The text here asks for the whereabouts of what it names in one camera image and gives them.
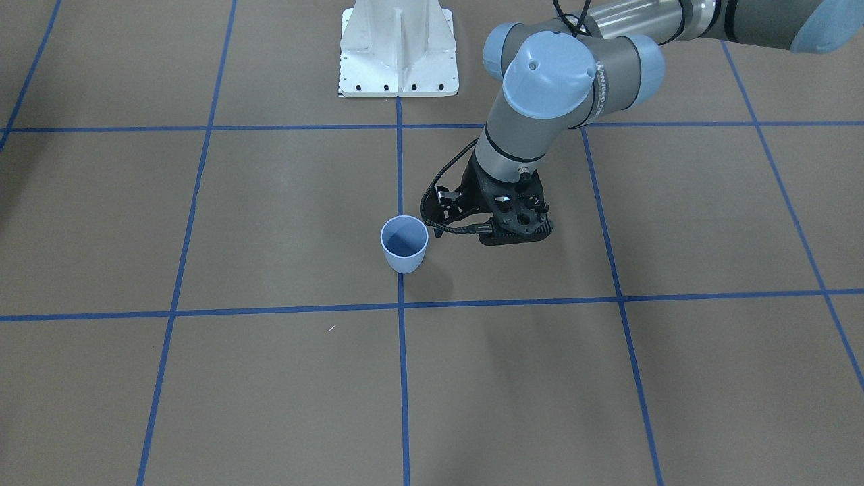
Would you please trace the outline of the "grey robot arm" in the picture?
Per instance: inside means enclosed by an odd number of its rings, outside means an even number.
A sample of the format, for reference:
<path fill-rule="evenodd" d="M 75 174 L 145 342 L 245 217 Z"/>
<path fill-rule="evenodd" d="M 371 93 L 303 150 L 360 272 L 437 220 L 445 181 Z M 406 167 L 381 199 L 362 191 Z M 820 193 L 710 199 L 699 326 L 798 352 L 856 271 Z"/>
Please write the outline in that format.
<path fill-rule="evenodd" d="M 435 237 L 486 246 L 546 239 L 554 229 L 538 166 L 564 130 L 648 101 L 666 77 L 661 47 L 709 38 L 791 53 L 829 53 L 862 26 L 861 1 L 614 1 L 542 24 L 501 24 L 485 70 L 501 89 L 470 142 L 462 181 L 434 179 L 420 215 Z"/>

